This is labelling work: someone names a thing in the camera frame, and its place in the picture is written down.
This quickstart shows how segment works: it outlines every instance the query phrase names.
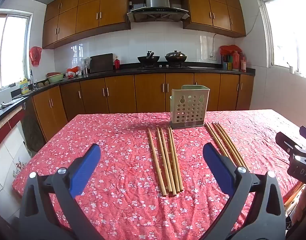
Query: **white window frame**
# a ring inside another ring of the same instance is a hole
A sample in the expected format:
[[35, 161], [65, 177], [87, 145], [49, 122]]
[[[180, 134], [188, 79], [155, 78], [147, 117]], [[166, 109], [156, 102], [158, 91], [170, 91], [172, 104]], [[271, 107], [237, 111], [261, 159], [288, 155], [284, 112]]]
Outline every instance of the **white window frame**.
[[[260, 12], [262, 15], [263, 20], [263, 26], [264, 26], [264, 32], [266, 37], [266, 61], [267, 61], [267, 67], [276, 67], [280, 69], [284, 69], [289, 71], [289, 67], [275, 65], [274, 64], [274, 48], [273, 48], [273, 38], [272, 38], [272, 30], [271, 30], [271, 24], [269, 19], [269, 14], [266, 9], [266, 2], [270, 2], [274, 0], [258, 0], [258, 4], [260, 6]], [[297, 43], [297, 67], [295, 67], [295, 71], [299, 71], [299, 47]]]
[[[4, 23], [4, 28], [3, 28], [3, 33], [2, 33], [2, 38], [1, 38], [1, 42], [0, 42], [0, 52], [2, 49], [2, 43], [3, 43], [3, 36], [4, 36], [4, 30], [5, 30], [5, 25], [6, 25], [6, 21], [7, 21], [7, 17], [8, 16], [12, 16], [12, 17], [19, 17], [19, 18], [26, 18], [26, 29], [25, 29], [25, 36], [24, 36], [24, 52], [23, 52], [23, 70], [24, 70], [24, 77], [25, 78], [29, 78], [29, 73], [28, 73], [28, 58], [27, 58], [27, 51], [28, 51], [28, 46], [29, 46], [29, 41], [28, 41], [28, 37], [29, 37], [29, 26], [30, 26], [30, 22], [31, 22], [31, 15], [28, 14], [21, 14], [21, 13], [11, 13], [11, 12], [7, 12], [7, 11], [3, 11], [0, 10], [0, 14], [6, 14], [5, 17], [5, 23]], [[6, 89], [9, 87], [9, 85], [7, 86], [2, 86], [2, 77], [1, 77], [1, 53], [0, 53], [0, 91], [2, 91], [3, 89]]]

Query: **range hood chimney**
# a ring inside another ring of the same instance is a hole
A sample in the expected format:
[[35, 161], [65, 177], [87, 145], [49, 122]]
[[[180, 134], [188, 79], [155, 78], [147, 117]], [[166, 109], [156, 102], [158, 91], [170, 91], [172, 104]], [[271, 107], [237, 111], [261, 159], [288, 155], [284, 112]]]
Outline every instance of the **range hood chimney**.
[[127, 16], [131, 22], [178, 22], [187, 19], [188, 12], [179, 8], [171, 8], [170, 0], [146, 0], [146, 7], [132, 10]]

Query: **wall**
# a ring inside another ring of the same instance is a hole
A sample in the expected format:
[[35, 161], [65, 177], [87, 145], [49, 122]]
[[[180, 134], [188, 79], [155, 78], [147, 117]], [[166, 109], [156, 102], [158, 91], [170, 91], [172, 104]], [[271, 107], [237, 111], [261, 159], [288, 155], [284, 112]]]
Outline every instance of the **wall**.
[[222, 35], [214, 38], [214, 55], [217, 61], [208, 60], [212, 50], [213, 33], [185, 30], [182, 22], [131, 23], [131, 30], [105, 33], [73, 42], [54, 49], [55, 71], [64, 72], [72, 67], [71, 47], [83, 45], [83, 57], [113, 53], [121, 64], [138, 62], [148, 50], [165, 61], [165, 55], [174, 50], [182, 51], [187, 61], [221, 63], [219, 47], [234, 44], [234, 39]]
[[[257, 0], [240, 0], [246, 32], [258, 13]], [[286, 68], [267, 68], [266, 39], [261, 13], [252, 32], [235, 39], [247, 56], [248, 67], [256, 69], [250, 109], [273, 109], [298, 126], [306, 125], [306, 79]]]
[[[18, 10], [31, 13], [31, 31], [29, 33], [29, 49], [33, 46], [42, 47], [44, 16], [46, 4], [34, 0], [5, 0], [0, 7], [0, 10]], [[32, 67], [29, 60], [30, 68], [32, 69], [34, 79], [41, 81], [45, 79], [48, 72], [54, 72], [54, 50], [43, 49], [40, 65]], [[18, 89], [19, 86], [7, 88], [0, 91], [0, 103], [2, 101], [9, 102], [11, 100], [10, 92]]]
[[12, 183], [31, 159], [20, 129], [21, 122], [18, 122], [0, 144], [0, 215], [9, 222], [19, 216], [21, 203]]

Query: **table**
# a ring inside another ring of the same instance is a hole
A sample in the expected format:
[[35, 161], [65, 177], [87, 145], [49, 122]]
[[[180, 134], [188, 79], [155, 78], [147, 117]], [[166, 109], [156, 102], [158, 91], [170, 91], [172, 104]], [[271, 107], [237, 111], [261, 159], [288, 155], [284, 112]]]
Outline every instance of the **table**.
[[[163, 127], [168, 138], [169, 120], [169, 113], [78, 115], [28, 163], [13, 188], [22, 194], [30, 172], [52, 174], [97, 143], [101, 160], [76, 201], [105, 239], [198, 239], [228, 199], [202, 156], [205, 143], [217, 146], [204, 127], [174, 130], [184, 191], [162, 197], [147, 127], [157, 148], [156, 126]], [[251, 172], [274, 171], [282, 195], [297, 182], [287, 174], [288, 155], [275, 143], [275, 135], [282, 131], [304, 148], [306, 140], [299, 127], [283, 116], [273, 110], [207, 112], [205, 121], [223, 125]], [[51, 199], [60, 222], [67, 226], [55, 196]], [[251, 200], [252, 196], [236, 228], [243, 224]]]

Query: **keyhole-shaped hole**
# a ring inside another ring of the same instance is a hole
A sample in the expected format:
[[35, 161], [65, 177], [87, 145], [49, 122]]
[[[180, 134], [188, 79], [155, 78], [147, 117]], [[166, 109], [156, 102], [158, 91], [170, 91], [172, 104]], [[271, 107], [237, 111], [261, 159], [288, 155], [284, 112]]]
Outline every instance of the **keyhole-shaped hole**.
[[181, 96], [180, 103], [183, 104], [185, 102], [185, 96]]
[[204, 101], [204, 95], [200, 95], [200, 98], [198, 100], [200, 103], [202, 103]]

